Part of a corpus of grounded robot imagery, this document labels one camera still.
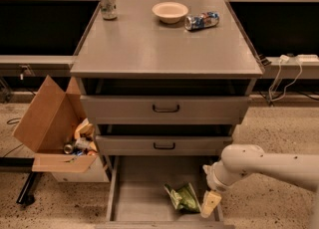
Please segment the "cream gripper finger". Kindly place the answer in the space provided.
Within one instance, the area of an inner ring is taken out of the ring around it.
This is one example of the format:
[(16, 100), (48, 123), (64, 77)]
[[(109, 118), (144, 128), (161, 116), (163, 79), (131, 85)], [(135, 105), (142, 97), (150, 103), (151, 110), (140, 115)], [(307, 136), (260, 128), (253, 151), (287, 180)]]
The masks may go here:
[(200, 215), (203, 218), (208, 218), (220, 201), (221, 195), (218, 192), (212, 190), (206, 191), (203, 196), (203, 201), (200, 208)]

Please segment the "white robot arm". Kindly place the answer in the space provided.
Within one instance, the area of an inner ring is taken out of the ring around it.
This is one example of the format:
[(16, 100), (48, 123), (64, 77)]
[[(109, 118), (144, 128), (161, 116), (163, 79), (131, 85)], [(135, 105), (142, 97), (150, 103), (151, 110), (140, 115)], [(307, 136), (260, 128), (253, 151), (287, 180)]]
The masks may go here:
[(269, 153), (254, 144), (231, 144), (223, 149), (219, 161), (202, 169), (214, 195), (255, 173), (319, 193), (318, 154)]

